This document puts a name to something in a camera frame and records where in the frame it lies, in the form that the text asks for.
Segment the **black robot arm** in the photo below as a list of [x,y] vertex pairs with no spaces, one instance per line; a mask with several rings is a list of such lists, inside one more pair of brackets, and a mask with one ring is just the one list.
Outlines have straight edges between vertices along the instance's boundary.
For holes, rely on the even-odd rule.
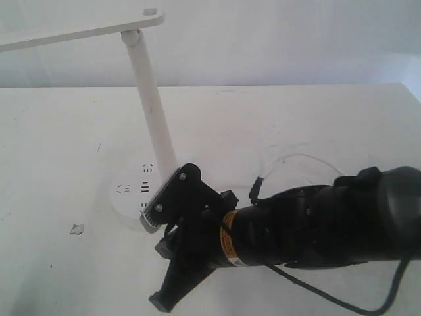
[[165,228],[155,249],[169,266],[149,298],[159,311],[172,311],[219,268],[313,270],[397,260],[385,301],[392,303],[406,266],[420,259],[418,169],[370,167],[332,185],[291,188],[264,199],[262,183],[255,180],[244,208],[232,191],[205,184],[192,163],[160,187],[141,214],[147,232]]

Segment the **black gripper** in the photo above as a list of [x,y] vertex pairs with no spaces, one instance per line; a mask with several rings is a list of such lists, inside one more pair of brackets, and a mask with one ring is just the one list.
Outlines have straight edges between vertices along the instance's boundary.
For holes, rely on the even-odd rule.
[[332,260],[316,247],[311,204],[318,189],[290,189],[237,208],[231,191],[219,194],[186,163],[161,185],[141,212],[146,232],[166,225],[155,246],[170,261],[151,303],[178,303],[217,268],[264,264],[325,269]]

